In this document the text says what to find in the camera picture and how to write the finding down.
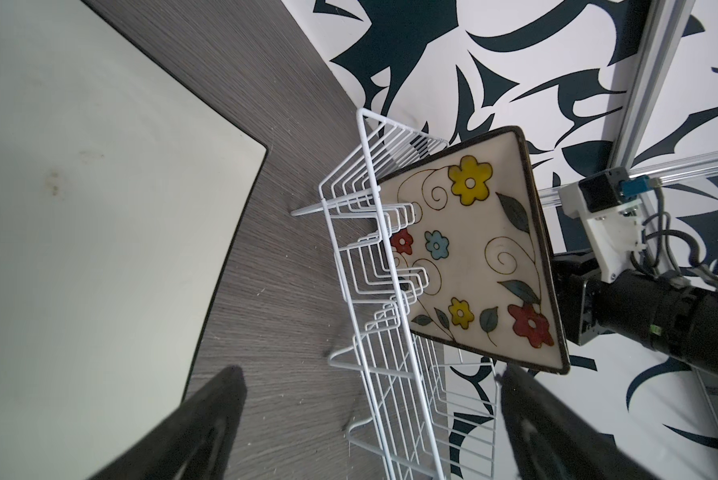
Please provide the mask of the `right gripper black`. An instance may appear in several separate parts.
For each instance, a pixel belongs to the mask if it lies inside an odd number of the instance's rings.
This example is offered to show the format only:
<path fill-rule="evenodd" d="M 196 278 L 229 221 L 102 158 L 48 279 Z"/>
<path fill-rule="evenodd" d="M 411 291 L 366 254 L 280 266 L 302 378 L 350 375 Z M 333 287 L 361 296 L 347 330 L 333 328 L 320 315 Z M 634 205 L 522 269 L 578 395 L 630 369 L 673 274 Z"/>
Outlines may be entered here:
<path fill-rule="evenodd" d="M 590 250 L 555 255 L 552 275 L 568 341 L 614 332 L 718 376 L 718 292 L 630 269 L 607 283 Z"/>

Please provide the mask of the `floral square plate black rim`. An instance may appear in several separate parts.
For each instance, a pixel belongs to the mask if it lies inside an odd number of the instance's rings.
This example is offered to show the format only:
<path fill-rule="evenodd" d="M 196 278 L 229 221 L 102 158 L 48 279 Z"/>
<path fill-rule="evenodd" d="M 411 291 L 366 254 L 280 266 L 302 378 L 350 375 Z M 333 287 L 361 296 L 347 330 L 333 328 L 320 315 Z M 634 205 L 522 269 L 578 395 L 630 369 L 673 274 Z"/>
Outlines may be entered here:
<path fill-rule="evenodd" d="M 569 371 L 549 234 L 520 128 L 448 147 L 378 186 L 384 204 L 415 213 L 390 239 L 396 263 L 429 279 L 408 316 L 414 334 L 534 370 Z"/>

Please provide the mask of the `white square plate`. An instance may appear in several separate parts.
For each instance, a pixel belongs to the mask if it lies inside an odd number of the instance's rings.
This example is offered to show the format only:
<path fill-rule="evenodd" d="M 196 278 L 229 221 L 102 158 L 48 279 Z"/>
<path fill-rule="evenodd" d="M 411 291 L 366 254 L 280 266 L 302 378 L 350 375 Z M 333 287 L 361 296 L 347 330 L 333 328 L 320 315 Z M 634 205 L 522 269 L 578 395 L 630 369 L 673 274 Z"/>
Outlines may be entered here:
<path fill-rule="evenodd" d="M 179 406 L 265 155 L 83 3 L 0 1 L 0 479 Z"/>

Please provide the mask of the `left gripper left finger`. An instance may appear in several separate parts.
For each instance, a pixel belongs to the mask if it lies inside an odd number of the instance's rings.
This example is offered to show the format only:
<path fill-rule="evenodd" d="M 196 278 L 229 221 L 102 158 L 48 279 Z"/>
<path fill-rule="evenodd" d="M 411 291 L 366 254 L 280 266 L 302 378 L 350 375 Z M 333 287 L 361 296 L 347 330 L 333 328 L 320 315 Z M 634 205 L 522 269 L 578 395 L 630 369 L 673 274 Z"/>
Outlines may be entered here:
<path fill-rule="evenodd" d="M 247 388 L 241 367 L 224 368 L 94 479 L 222 479 Z"/>

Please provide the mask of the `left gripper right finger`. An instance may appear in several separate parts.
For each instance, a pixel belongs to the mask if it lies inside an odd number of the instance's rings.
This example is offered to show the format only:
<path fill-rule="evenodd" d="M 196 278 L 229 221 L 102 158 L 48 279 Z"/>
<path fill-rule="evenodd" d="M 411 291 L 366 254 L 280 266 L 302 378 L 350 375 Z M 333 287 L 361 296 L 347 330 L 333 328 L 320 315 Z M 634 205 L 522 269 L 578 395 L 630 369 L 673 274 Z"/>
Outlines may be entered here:
<path fill-rule="evenodd" d="M 501 412 L 522 479 L 653 479 L 649 470 L 519 366 L 497 376 Z"/>

